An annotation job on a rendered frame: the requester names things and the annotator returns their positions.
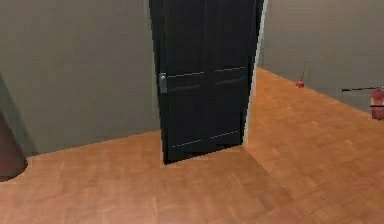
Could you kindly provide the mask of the dark red round object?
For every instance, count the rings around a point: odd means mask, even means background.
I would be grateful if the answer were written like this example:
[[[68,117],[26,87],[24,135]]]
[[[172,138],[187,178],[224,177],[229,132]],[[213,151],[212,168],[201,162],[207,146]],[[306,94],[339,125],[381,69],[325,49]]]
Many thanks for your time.
[[[27,166],[26,157],[0,111],[0,182],[17,177]]]

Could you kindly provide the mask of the red fire extinguisher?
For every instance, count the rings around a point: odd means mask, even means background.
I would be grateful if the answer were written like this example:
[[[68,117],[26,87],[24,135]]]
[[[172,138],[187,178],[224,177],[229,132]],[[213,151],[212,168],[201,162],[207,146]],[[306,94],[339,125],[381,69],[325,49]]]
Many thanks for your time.
[[[370,90],[371,117],[374,120],[384,120],[384,84],[376,87],[343,88],[342,92],[362,90]]]

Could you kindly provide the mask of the black room door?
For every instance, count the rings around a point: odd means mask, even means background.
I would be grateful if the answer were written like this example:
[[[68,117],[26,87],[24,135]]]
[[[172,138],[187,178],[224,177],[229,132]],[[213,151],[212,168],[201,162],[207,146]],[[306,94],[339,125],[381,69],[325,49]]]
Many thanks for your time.
[[[149,0],[164,163],[244,143],[265,1]]]

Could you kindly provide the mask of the small red plunger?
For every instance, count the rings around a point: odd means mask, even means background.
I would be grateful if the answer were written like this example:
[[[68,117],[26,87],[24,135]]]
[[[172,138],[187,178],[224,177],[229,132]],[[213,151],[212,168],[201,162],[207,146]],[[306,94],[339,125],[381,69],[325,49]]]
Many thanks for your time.
[[[308,64],[308,62],[305,62],[302,74],[300,76],[300,79],[295,83],[295,86],[297,88],[303,88],[305,86],[304,76],[305,76],[305,72],[306,72],[306,69],[307,69],[307,64]]]

